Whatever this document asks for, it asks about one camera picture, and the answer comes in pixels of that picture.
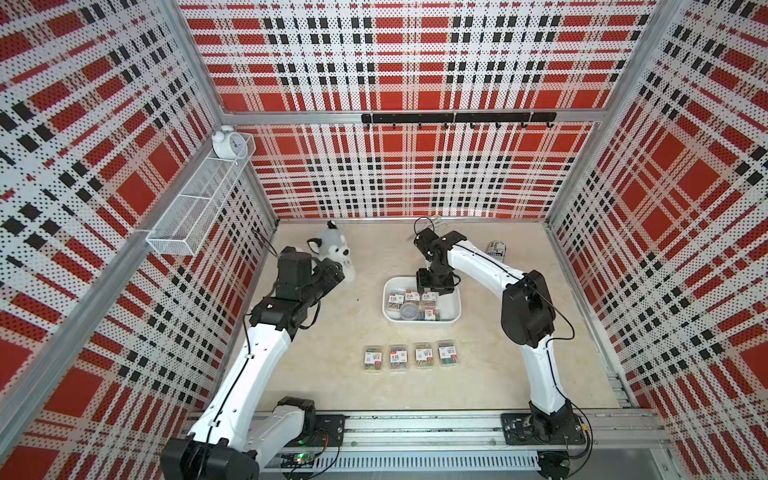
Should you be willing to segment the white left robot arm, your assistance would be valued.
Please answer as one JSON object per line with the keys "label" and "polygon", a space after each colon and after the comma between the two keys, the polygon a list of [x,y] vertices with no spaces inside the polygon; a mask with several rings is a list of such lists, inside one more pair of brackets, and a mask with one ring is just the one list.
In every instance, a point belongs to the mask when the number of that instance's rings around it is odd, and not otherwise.
{"label": "white left robot arm", "polygon": [[310,309],[344,279],[342,266],[286,247],[277,259],[269,294],[249,313],[245,340],[208,408],[183,438],[163,448],[167,479],[256,479],[287,444],[313,435],[315,405],[286,397],[256,430],[251,422],[262,394],[298,331],[308,328]]}

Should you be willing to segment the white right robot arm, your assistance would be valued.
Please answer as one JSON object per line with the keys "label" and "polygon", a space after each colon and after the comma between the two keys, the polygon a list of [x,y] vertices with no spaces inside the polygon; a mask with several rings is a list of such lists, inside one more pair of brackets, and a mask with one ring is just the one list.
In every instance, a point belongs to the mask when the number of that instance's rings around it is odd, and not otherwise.
{"label": "white right robot arm", "polygon": [[501,328],[520,347],[530,385],[531,428],[540,439],[552,439],[574,414],[553,354],[557,309],[543,275],[505,265],[457,231],[425,228],[415,234],[414,245],[427,262],[416,273],[419,293],[451,294],[465,275],[499,298]]}

